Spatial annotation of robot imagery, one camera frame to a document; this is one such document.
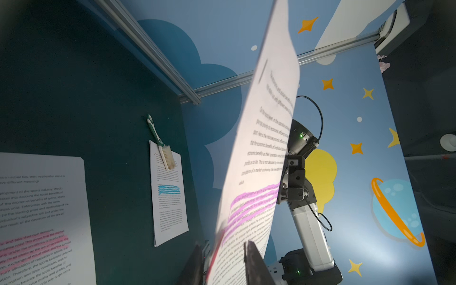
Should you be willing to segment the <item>blue highlighted paper document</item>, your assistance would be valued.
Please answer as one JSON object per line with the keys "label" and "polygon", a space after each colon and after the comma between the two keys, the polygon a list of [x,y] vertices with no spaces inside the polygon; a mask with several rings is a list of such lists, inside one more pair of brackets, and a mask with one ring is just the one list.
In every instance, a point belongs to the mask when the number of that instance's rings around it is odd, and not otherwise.
{"label": "blue highlighted paper document", "polygon": [[176,167],[165,169],[159,147],[149,142],[154,246],[189,231],[181,156],[173,152]]}

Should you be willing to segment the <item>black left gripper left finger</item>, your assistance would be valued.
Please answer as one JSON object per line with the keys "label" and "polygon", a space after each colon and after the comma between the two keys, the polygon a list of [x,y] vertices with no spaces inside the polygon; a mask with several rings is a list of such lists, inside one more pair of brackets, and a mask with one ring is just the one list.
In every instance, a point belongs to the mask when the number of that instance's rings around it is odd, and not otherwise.
{"label": "black left gripper left finger", "polygon": [[196,245],[183,271],[177,285],[202,285],[204,257],[201,245]]}

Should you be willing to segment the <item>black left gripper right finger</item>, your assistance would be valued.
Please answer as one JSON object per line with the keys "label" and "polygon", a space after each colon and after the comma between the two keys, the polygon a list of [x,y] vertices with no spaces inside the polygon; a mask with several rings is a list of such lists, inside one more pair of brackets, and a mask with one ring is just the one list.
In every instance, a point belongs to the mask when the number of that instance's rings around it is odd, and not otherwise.
{"label": "black left gripper right finger", "polygon": [[244,263],[247,285],[275,285],[253,241],[244,243]]}

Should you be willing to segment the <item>pink highlighted paper document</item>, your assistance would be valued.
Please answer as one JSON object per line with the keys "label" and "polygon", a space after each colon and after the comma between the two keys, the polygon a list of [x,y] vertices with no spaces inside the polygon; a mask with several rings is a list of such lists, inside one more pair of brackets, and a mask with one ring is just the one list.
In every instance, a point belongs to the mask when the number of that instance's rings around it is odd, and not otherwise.
{"label": "pink highlighted paper document", "polygon": [[82,158],[1,154],[1,283],[96,283]]}

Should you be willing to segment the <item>purple highlighted paper document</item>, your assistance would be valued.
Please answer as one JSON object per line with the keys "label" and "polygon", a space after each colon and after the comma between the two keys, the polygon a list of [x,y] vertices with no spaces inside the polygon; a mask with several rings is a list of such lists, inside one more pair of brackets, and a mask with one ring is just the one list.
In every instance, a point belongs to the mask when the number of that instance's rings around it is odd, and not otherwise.
{"label": "purple highlighted paper document", "polygon": [[289,3],[275,1],[237,126],[217,217],[209,285],[244,285],[244,244],[264,255],[287,153],[300,79]]}

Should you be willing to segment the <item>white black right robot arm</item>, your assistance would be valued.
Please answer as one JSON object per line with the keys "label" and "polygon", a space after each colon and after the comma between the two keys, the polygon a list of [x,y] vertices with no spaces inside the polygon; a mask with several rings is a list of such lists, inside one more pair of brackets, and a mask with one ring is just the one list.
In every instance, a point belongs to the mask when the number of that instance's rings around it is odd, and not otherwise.
{"label": "white black right robot arm", "polygon": [[301,249],[279,260],[288,285],[338,285],[342,273],[333,259],[324,230],[332,231],[319,218],[317,197],[306,178],[305,160],[319,140],[301,123],[292,121],[277,204],[287,204],[300,237]]}

